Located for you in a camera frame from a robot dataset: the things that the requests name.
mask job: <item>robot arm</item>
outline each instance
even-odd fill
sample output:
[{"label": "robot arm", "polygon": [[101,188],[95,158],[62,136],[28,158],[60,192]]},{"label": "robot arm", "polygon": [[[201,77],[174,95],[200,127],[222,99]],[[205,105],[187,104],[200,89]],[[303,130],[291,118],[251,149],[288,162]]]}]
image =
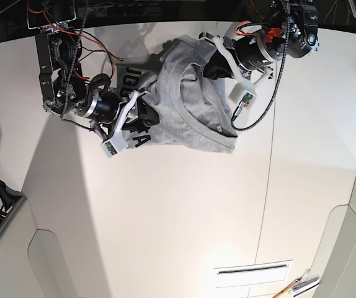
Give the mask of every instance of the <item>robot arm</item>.
[{"label": "robot arm", "polygon": [[[270,12],[263,22],[239,24],[235,32],[236,35],[242,36],[239,40],[214,37],[206,32],[200,34],[200,39],[205,39],[216,47],[216,52],[204,68],[204,77],[234,78],[238,82],[229,95],[230,100],[239,103],[231,119],[234,129],[249,130],[265,117],[276,97],[286,55],[301,58],[317,51],[317,19],[314,0],[273,0]],[[241,31],[243,27],[252,25],[261,25],[261,29],[252,34]],[[282,65],[268,107],[254,124],[238,129],[234,126],[234,121],[242,109],[257,97],[256,87],[266,77],[272,77],[269,65],[278,61],[281,61]],[[254,70],[263,72],[263,75],[257,82],[252,83],[249,77]]]},{"label": "robot arm", "polygon": [[[68,27],[67,23],[57,23],[58,27],[51,24],[39,27],[43,33],[36,36],[43,107],[46,111],[59,115],[62,120],[94,131],[102,139],[101,146],[109,156],[119,153],[127,147],[122,130],[144,132],[159,123],[159,116],[142,100],[141,96],[145,91],[135,90],[129,97],[121,97],[112,92],[110,84],[113,73],[112,76],[101,73],[91,80],[83,77],[79,62],[82,54],[81,41],[75,36],[74,28]],[[104,52],[110,58],[111,54],[105,47]],[[65,119],[68,113],[89,119],[90,127]]]}]

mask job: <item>white table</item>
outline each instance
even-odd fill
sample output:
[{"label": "white table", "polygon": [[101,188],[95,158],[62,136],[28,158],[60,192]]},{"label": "white table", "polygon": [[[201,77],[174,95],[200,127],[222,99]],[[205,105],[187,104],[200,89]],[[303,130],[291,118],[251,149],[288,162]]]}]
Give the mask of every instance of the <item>white table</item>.
[{"label": "white table", "polygon": [[[141,63],[174,37],[229,27],[94,32],[125,63]],[[81,297],[213,297],[215,267],[294,260],[294,279],[311,266],[328,214],[348,203],[356,172],[356,35],[321,30],[320,40],[316,55],[288,60],[275,122],[271,109],[232,155],[151,147],[111,160],[98,137],[42,111],[34,38],[0,44],[1,176],[16,189],[25,181],[35,224],[58,235]],[[97,74],[103,60],[84,60],[84,74]],[[249,122],[273,85],[260,90]],[[280,289],[237,289],[236,297]],[[22,291],[12,289],[15,296]]]}]

